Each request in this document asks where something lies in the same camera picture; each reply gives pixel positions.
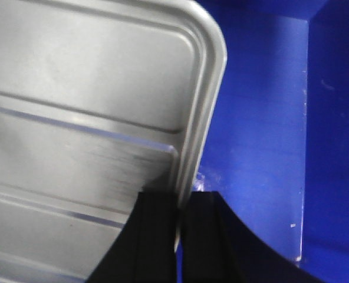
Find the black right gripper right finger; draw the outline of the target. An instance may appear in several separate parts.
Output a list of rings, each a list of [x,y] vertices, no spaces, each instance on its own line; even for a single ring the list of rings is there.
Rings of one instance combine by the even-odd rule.
[[[184,213],[183,282],[319,282],[260,240],[218,192],[192,192]]]

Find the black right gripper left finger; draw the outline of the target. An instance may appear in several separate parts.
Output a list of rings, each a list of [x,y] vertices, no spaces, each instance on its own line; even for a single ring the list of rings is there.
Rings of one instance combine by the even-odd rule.
[[[128,221],[87,282],[176,282],[177,196],[140,192]]]

